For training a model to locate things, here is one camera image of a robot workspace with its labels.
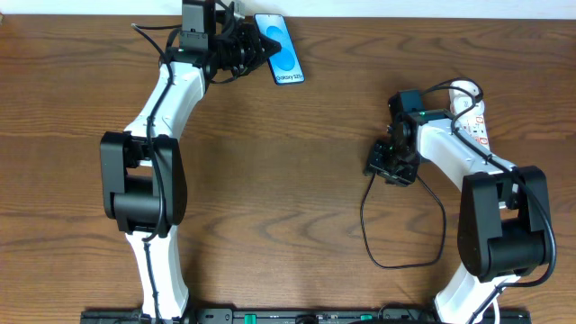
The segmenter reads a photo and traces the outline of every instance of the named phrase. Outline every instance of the white cable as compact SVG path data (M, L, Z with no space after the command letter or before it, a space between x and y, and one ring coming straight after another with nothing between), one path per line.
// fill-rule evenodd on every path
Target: white cable
M500 308L496 298L492 301L492 308L494 309L494 324L500 324Z

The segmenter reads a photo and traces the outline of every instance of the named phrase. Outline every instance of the wood grain surface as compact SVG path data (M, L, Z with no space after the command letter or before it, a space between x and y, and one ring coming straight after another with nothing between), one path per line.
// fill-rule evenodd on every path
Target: wood grain surface
M75 323L86 309L140 306L131 247L104 216L98 143L136 117L158 79L158 55L130 23L178 19L4 18L0 322ZM179 245L193 298L239 308L429 302L460 263L460 194L423 166L448 212L445 254L428 268L383 271L359 227L362 170L390 121L390 96L467 76L485 90L492 150L545 171L558 239L553 278L506 290L500 303L528 308L534 323L576 322L576 22L287 22L306 82L276 86L262 67L212 85L180 142L188 208ZM431 95L427 108L446 107L447 97ZM440 210L419 184L377 179L366 218L380 262L436 252Z

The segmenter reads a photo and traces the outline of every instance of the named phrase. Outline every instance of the blue circle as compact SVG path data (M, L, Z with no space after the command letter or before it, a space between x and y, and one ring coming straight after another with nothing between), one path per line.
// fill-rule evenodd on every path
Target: blue circle
M282 45L282 49L279 53L274 54L271 59L274 60L274 63L284 71L290 71L296 65L296 60L294 59L294 55L286 49L287 46L284 45L286 38L284 37L284 33L280 30L280 28L276 26L270 26L266 29L266 36L270 37L275 41L280 41Z

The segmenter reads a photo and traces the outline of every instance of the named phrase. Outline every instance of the white power strip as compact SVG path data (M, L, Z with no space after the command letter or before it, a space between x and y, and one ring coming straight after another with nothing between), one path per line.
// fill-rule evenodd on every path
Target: white power strip
M479 89L474 83L469 81L454 81L450 86L457 86L468 91L472 95L477 95ZM459 90L450 89L450 111L457 115L463 110L470 107L472 100L470 97ZM476 106L458 119L461 129L465 130L473 139L490 150L488 143L488 132L486 131L486 122L484 120L484 101L476 103Z

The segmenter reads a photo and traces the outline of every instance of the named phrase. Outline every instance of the smartphone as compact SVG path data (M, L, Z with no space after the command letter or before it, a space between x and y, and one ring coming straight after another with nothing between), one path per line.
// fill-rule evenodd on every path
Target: smartphone
M254 20L261 34L282 45L282 50L268 59L274 82L279 86L304 82L304 74L284 17L280 14L258 13L254 15Z

